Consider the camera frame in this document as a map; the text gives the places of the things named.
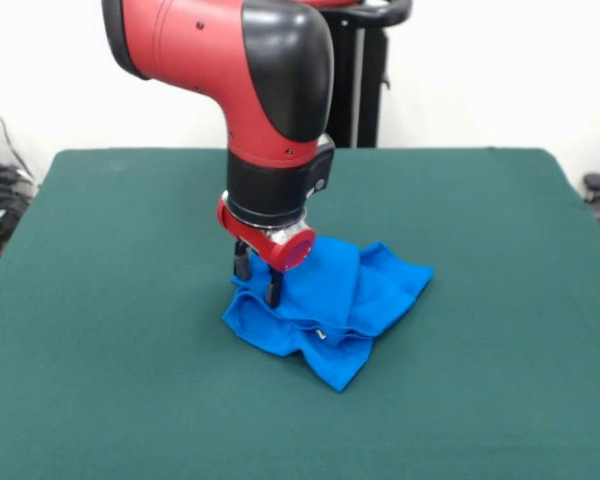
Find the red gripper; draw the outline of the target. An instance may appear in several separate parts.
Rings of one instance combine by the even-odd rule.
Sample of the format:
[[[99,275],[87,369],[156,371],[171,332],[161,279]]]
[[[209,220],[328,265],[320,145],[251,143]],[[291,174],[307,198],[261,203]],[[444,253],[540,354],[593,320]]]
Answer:
[[[306,221],[303,212],[295,222],[276,228],[253,226],[240,221],[228,208],[228,197],[221,196],[217,208],[219,223],[236,239],[234,248],[234,275],[239,280],[251,278],[250,254],[252,250],[269,268],[269,283],[265,301],[271,308],[280,304],[284,273],[300,265],[315,243],[315,231]]]

